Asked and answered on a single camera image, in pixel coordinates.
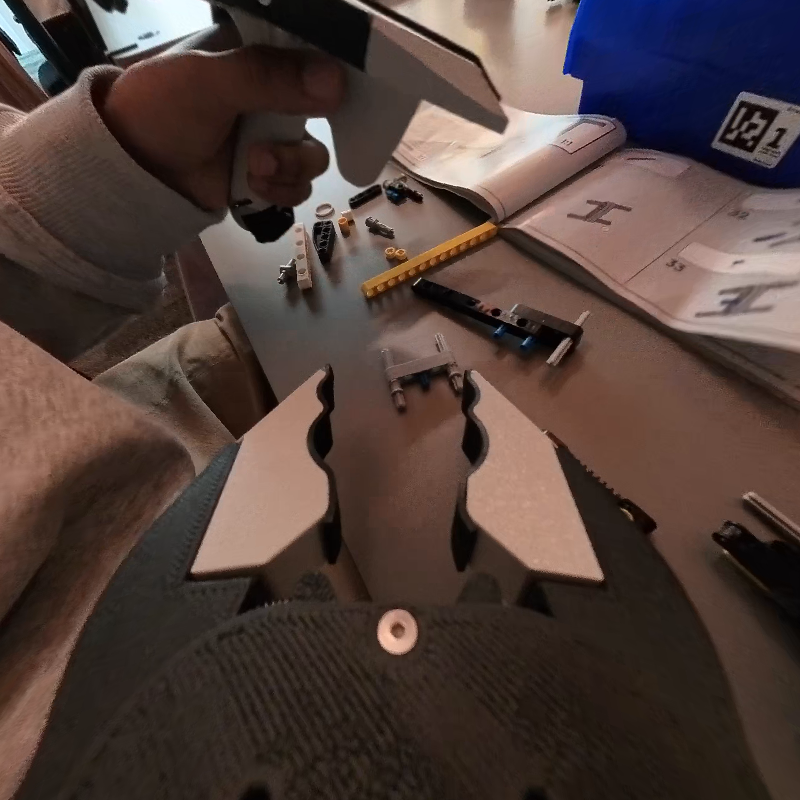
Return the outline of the person's left hand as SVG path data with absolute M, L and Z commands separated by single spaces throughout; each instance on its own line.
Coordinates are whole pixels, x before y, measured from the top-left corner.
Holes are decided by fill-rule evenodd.
M 310 51 L 255 45 L 140 62 L 101 94 L 107 129 L 135 162 L 208 212 L 230 202 L 239 119 L 270 112 L 328 117 L 345 96 L 343 68 Z

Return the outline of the grey lego axle assembly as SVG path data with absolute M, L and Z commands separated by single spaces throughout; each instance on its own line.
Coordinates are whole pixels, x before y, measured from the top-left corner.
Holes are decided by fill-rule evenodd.
M 416 383 L 427 391 L 433 377 L 446 376 L 454 394 L 462 395 L 463 370 L 445 336 L 439 332 L 435 334 L 435 350 L 433 355 L 418 357 L 403 363 L 395 361 L 395 355 L 390 348 L 380 350 L 385 382 L 398 413 L 404 413 L 406 410 L 404 387 L 407 384 Z

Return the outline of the white lego beam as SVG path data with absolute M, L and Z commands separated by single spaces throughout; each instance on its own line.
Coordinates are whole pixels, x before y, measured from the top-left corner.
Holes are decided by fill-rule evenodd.
M 292 238 L 295 282 L 301 291 L 311 290 L 313 288 L 313 279 L 309 257 L 309 240 L 304 224 L 295 223 L 292 230 Z

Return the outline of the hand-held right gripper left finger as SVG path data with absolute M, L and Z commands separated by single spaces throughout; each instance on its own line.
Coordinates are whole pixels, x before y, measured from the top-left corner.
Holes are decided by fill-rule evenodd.
M 343 536 L 335 476 L 325 462 L 334 389 L 325 365 L 243 436 L 191 577 L 297 581 L 335 565 Z

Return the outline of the lego instruction booklet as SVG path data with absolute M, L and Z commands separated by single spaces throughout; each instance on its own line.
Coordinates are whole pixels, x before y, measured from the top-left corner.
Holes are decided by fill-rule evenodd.
M 534 259 L 798 408 L 798 189 L 628 146 L 611 117 L 504 110 L 498 135 L 424 102 L 395 161 Z

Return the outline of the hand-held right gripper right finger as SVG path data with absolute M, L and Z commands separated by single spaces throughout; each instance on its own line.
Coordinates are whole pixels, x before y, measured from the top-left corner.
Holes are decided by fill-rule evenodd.
M 462 452 L 450 548 L 459 573 L 501 588 L 598 586 L 603 568 L 552 440 L 476 370 L 464 376 Z

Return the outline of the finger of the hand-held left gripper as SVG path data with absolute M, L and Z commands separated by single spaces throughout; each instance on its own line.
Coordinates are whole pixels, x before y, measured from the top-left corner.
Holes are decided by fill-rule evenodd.
M 369 2 L 369 130 L 402 135 L 420 102 L 503 133 L 508 119 L 480 59 L 425 27 Z

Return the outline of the black lego beam assembly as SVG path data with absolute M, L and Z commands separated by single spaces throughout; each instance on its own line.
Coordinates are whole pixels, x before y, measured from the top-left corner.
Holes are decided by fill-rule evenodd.
M 546 365 L 553 367 L 579 346 L 590 317 L 590 312 L 584 311 L 569 322 L 521 303 L 504 309 L 422 277 L 412 283 L 411 289 L 416 297 L 485 326 L 493 339 L 517 339 L 522 353 L 547 348 Z

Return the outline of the person's left forearm beige sleeve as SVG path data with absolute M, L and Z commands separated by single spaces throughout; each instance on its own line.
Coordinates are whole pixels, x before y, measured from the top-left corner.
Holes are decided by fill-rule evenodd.
M 2 105 L 2 256 L 45 282 L 128 312 L 163 291 L 162 259 L 207 212 L 138 165 L 95 100 L 122 71 L 96 66 L 29 113 Z

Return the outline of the long yellow lego beam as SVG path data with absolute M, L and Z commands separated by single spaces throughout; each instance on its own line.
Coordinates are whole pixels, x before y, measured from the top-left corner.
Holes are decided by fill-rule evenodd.
M 479 246 L 493 239 L 500 227 L 492 222 L 485 222 L 466 232 L 461 233 L 443 243 L 422 252 L 419 255 L 408 257 L 398 262 L 388 270 L 366 280 L 359 288 L 361 295 L 366 300 L 397 288 L 398 286 L 417 278 L 427 270 L 438 265 L 443 265 L 455 258 L 465 255 Z

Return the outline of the blue storage bin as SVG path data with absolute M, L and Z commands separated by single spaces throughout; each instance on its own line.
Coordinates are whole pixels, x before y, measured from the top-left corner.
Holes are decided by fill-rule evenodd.
M 580 2 L 563 72 L 637 145 L 799 186 L 798 1 Z

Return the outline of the person's khaki trouser leg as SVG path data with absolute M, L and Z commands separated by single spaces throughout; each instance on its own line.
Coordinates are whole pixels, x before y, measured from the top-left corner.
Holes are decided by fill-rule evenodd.
M 232 303 L 185 325 L 92 379 L 144 410 L 185 447 L 237 441 L 278 400 Z

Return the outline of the partly built lego model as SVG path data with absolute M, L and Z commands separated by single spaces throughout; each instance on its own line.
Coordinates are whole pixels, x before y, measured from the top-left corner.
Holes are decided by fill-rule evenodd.
M 799 627 L 799 524 L 764 496 L 747 491 L 742 502 L 775 533 L 763 541 L 744 525 L 725 520 L 711 539 L 729 561 Z

